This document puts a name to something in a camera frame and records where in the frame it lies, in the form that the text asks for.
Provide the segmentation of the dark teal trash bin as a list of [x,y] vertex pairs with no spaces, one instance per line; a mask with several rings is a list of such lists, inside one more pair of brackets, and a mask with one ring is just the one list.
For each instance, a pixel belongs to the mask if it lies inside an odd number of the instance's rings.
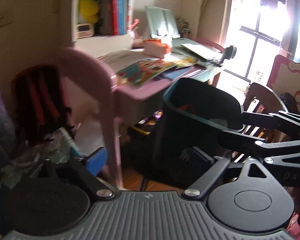
[[173,83],[163,95],[163,115],[136,156],[145,178],[185,189],[180,156],[197,147],[211,157],[226,155],[221,131],[240,132],[242,106],[232,95],[190,78]]

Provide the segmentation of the teal zigzag knitted blanket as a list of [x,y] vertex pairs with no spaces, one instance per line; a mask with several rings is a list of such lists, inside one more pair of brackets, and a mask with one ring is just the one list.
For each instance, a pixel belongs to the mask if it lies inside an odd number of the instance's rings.
[[72,157],[83,156],[64,128],[47,134],[45,138],[50,141],[34,146],[0,169],[0,190],[3,186],[9,190],[13,189],[22,176],[41,161],[50,160],[55,164],[66,163]]

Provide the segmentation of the black red backpack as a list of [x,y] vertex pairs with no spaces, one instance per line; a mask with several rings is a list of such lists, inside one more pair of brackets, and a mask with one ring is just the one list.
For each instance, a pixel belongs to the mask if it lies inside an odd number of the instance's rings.
[[22,70],[12,81],[16,110],[16,134],[21,141],[41,144],[48,134],[64,128],[70,137],[72,109],[65,103],[59,70],[54,64],[39,64]]

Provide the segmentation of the pink cartoon headboard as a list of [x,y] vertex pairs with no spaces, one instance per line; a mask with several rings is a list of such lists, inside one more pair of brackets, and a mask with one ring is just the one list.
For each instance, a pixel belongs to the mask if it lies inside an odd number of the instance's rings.
[[282,55],[275,56],[267,86],[277,95],[291,94],[300,112],[300,63]]

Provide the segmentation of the colourful picture book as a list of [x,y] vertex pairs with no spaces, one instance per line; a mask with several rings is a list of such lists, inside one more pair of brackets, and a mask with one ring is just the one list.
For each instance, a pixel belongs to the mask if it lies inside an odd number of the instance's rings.
[[119,81],[140,87],[153,80],[158,75],[173,69],[183,69],[194,66],[198,59],[184,55],[170,55],[164,59],[147,58],[138,60],[116,74]]

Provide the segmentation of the open white book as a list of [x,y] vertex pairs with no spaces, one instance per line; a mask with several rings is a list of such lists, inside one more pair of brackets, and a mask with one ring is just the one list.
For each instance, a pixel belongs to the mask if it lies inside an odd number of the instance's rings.
[[222,57],[222,53],[219,53],[213,49],[207,48],[201,44],[191,44],[191,43],[182,43],[181,46],[192,53],[200,56],[201,58],[205,59],[206,61],[211,60],[220,60]]

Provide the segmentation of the pink children's desk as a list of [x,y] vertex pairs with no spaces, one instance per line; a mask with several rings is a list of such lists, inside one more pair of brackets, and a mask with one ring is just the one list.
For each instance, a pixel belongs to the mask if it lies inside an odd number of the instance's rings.
[[140,87],[120,81],[116,70],[101,57],[120,50],[132,51],[129,35],[84,38],[51,54],[63,79],[69,79],[98,102],[98,114],[108,151],[107,180],[123,189],[119,122],[133,125],[160,108],[162,95],[173,83],[149,80]]

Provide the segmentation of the orange white tissue pack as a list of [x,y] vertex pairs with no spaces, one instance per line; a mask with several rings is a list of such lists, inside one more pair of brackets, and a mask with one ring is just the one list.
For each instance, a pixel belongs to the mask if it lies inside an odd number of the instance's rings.
[[145,55],[164,59],[172,52],[172,46],[162,43],[160,39],[148,39],[145,41],[144,51]]

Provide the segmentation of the pen holder with pens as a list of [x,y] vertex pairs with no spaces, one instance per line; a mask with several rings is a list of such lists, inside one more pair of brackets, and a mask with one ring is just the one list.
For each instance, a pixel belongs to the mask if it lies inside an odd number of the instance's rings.
[[136,18],[130,27],[130,36],[131,36],[133,49],[143,48],[145,43],[143,37],[140,36],[137,32],[139,28],[138,27],[139,22],[140,20]]

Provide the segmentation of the white digital timer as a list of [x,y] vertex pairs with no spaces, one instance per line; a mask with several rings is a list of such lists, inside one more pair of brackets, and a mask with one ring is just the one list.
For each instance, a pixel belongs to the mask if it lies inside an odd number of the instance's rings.
[[94,36],[94,26],[91,23],[76,25],[76,39],[89,38]]

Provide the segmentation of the green book stand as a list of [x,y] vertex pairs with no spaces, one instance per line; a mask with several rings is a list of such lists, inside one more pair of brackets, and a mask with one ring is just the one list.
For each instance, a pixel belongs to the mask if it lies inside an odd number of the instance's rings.
[[151,38],[180,38],[173,12],[159,7],[145,7]]

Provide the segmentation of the yellow plush toy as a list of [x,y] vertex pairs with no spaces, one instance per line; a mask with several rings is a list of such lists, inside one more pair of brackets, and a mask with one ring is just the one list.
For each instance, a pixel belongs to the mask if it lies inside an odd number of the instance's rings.
[[78,22],[79,24],[95,24],[99,21],[99,3],[95,0],[79,0]]

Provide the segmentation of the white desk hutch shelf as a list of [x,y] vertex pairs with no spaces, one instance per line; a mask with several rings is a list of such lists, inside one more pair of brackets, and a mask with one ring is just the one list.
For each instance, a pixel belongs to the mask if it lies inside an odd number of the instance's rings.
[[87,54],[130,49],[134,30],[145,39],[194,40],[202,0],[61,0],[62,40]]

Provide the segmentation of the row of upright books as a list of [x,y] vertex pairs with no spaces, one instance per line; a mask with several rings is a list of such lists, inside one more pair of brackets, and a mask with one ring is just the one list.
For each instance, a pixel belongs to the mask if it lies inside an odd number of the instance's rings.
[[96,0],[101,6],[101,35],[126,35],[132,25],[132,0]]

